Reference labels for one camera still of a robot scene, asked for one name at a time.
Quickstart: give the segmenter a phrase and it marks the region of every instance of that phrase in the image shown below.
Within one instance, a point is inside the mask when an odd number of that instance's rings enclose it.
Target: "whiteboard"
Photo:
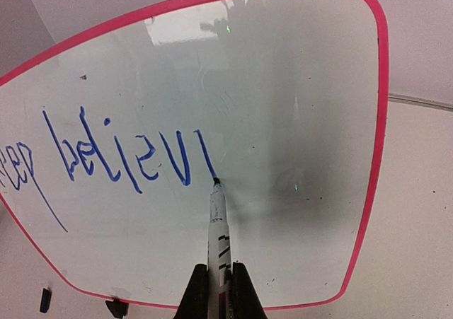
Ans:
[[[262,304],[329,301],[371,210],[387,55],[375,0],[122,16],[0,81],[2,200],[76,289],[171,307],[206,262],[218,176]]]

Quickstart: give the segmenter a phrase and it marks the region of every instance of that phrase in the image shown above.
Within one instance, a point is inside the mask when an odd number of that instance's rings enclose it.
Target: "blue marker writing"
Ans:
[[[197,133],[198,139],[200,140],[201,149],[203,151],[203,155],[205,156],[207,167],[209,168],[212,177],[216,178],[217,174],[215,173],[214,167],[212,166],[210,155],[207,152],[207,148],[205,145],[205,140],[203,139],[203,135],[201,135],[201,131],[199,129],[195,130],[194,133]]]
[[[187,159],[187,155],[185,154],[185,148],[184,148],[184,142],[183,142],[183,137],[181,136],[181,132],[178,130],[176,131],[176,137],[178,138],[178,144],[179,144],[179,149],[181,152],[181,157],[183,158],[183,164],[184,164],[184,173],[185,177],[181,173],[178,165],[175,162],[175,159],[173,158],[173,154],[171,153],[170,146],[168,145],[167,141],[165,140],[165,137],[161,132],[159,132],[162,138],[162,142],[164,143],[165,149],[167,150],[168,158],[170,159],[171,165],[173,166],[176,174],[178,175],[179,179],[185,186],[190,185],[190,167],[189,167],[189,161]]]
[[[149,142],[148,138],[144,135],[136,135],[135,136],[136,138],[139,138],[139,139],[143,139],[148,148],[149,148],[149,151],[148,153],[144,154],[143,156],[138,156],[136,155],[135,158],[137,159],[137,163],[139,164],[139,167],[140,167],[140,171],[142,172],[142,175],[149,181],[152,181],[152,180],[155,180],[159,177],[159,173],[156,173],[154,175],[148,175],[145,171],[144,171],[144,168],[143,168],[143,165],[142,165],[142,161],[145,161],[145,160],[148,160],[150,159],[154,153],[156,152],[156,149],[154,148],[154,146],[151,144],[151,142]]]
[[[33,169],[33,157],[32,157],[31,149],[28,148],[28,146],[26,144],[23,144],[22,142],[18,142],[16,144],[16,146],[17,146],[17,149],[19,150],[19,153],[22,156],[23,163],[27,167],[27,171],[30,174],[31,180],[33,180],[33,182],[35,183],[36,189],[41,194],[41,197],[44,200],[44,203],[47,205],[47,208],[50,210],[50,213],[52,213],[55,220],[57,220],[58,224],[64,229],[65,232],[67,232],[68,230],[66,229],[66,227],[64,227],[62,222],[58,219],[58,216],[55,214],[53,208],[50,206],[49,202],[47,201],[47,198],[44,196],[44,193],[42,192],[41,187],[38,185],[38,182],[36,181],[35,170]],[[23,155],[22,149],[25,149],[28,152],[28,161],[27,161],[27,158],[25,158],[25,155]]]
[[[105,171],[107,172],[107,175],[108,177],[113,181],[113,182],[117,182],[120,177],[121,177],[121,171],[118,170],[118,172],[116,173],[116,175],[113,175],[112,174],[112,170],[110,169],[107,161],[104,159],[104,156],[102,155],[101,153],[101,150],[99,149],[96,141],[94,141],[94,137],[93,137],[93,134],[91,133],[91,130],[90,130],[90,127],[88,126],[88,123],[87,121],[85,120],[85,108],[80,106],[80,120],[82,122],[82,125],[84,126],[84,129],[85,129],[85,132],[86,132],[86,135],[88,136],[89,140],[90,140],[90,145],[92,145],[94,151],[96,152],[96,154],[98,155],[99,157],[99,160],[101,160],[101,163],[104,165],[104,168],[105,168]]]

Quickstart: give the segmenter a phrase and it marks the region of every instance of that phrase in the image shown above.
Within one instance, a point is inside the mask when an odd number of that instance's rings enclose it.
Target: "white marker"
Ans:
[[[207,239],[207,269],[210,281],[209,319],[232,318],[229,303],[231,251],[225,194],[218,178],[210,200],[210,226]]]

